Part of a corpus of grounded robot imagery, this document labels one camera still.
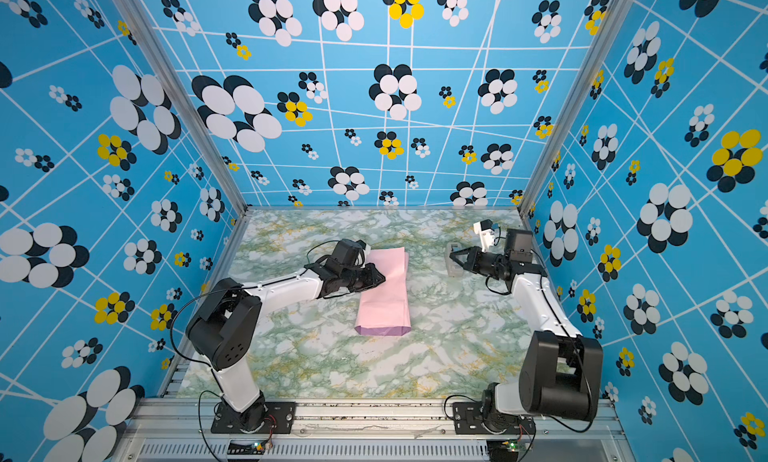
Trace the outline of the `purple wrapping paper sheet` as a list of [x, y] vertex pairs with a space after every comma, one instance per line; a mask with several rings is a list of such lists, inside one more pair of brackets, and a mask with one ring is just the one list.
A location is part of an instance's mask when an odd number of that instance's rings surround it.
[[364, 336], [403, 336], [411, 331], [406, 286], [409, 256], [404, 247], [374, 249], [367, 260], [385, 277], [362, 292], [355, 330]]

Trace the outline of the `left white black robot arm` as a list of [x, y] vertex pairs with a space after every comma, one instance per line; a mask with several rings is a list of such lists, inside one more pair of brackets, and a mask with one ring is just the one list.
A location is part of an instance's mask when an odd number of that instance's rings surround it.
[[221, 391], [217, 432], [255, 433], [273, 420], [246, 360], [260, 315], [382, 285], [386, 276], [369, 260], [370, 253], [362, 240], [340, 239], [330, 254], [293, 273], [251, 284], [224, 278], [203, 297], [186, 337]]

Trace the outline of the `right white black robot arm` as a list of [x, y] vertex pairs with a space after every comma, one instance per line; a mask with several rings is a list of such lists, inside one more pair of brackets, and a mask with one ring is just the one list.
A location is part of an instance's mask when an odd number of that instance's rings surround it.
[[603, 349], [582, 335], [565, 315], [543, 262], [533, 250], [533, 233], [509, 228], [501, 232], [489, 219], [473, 224], [480, 244], [452, 249], [452, 263], [480, 275], [486, 283], [501, 281], [532, 330], [518, 380], [491, 383], [484, 391], [482, 424], [502, 434], [522, 414], [549, 417], [567, 429], [566, 420], [591, 425], [597, 415]]

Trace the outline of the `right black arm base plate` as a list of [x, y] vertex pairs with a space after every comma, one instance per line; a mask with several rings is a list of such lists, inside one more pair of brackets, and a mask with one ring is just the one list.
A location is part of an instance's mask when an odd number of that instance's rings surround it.
[[534, 421], [521, 415], [503, 414], [495, 409], [484, 411], [480, 402], [455, 402], [449, 415], [457, 435], [533, 436]]

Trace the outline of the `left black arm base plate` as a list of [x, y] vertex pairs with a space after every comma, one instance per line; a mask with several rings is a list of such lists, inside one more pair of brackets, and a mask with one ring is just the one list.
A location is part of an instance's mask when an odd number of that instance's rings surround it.
[[243, 413], [236, 412], [226, 402], [214, 409], [211, 425], [213, 434], [290, 434], [295, 420], [296, 402], [256, 403]]

